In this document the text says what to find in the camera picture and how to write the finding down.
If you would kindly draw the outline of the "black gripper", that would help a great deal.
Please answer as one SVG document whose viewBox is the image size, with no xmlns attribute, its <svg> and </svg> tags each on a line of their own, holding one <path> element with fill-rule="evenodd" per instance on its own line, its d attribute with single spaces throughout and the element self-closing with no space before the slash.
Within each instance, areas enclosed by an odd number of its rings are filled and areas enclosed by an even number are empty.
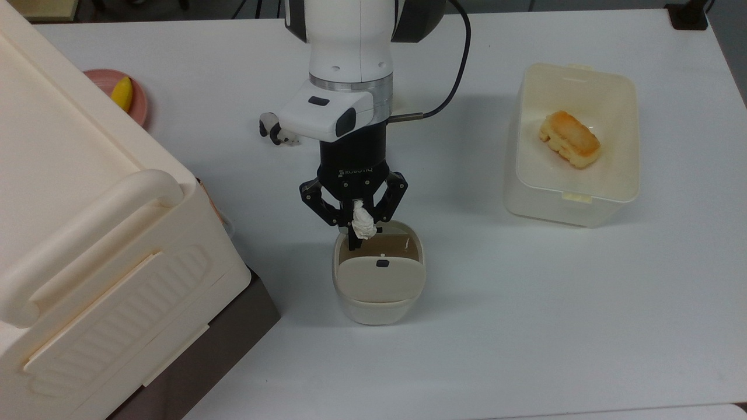
<svg viewBox="0 0 747 420">
<path fill-rule="evenodd" d="M 350 251 L 358 249 L 350 200 L 370 199 L 385 180 L 385 193 L 371 215 L 374 223 L 390 222 L 409 186 L 402 173 L 390 172 L 385 160 L 386 128 L 386 122 L 376 123 L 338 141 L 320 142 L 319 180 L 299 186 L 302 202 L 329 226 L 341 227 L 347 234 Z M 339 208 L 323 198 L 323 186 L 342 201 Z"/>
</svg>

